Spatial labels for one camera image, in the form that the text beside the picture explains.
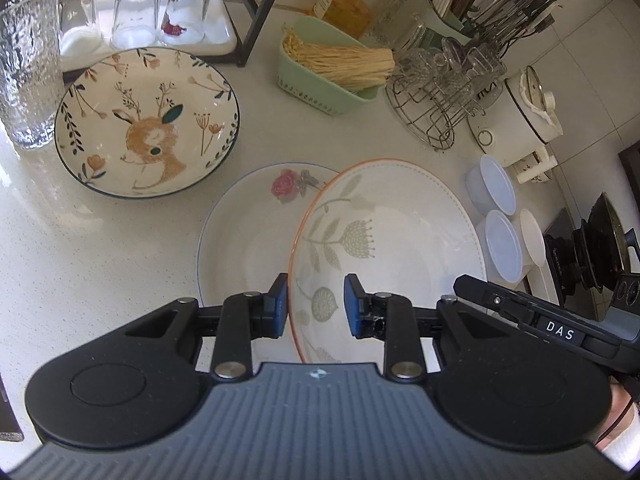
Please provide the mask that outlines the person's right hand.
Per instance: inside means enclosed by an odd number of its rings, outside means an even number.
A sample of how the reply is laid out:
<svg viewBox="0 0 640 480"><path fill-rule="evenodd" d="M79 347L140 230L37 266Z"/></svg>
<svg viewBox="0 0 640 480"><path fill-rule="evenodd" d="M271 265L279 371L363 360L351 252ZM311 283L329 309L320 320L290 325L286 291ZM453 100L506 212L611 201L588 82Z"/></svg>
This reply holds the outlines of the person's right hand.
<svg viewBox="0 0 640 480"><path fill-rule="evenodd" d="M631 471L639 463L639 403L614 378L610 387L611 411L596 448L620 469Z"/></svg>

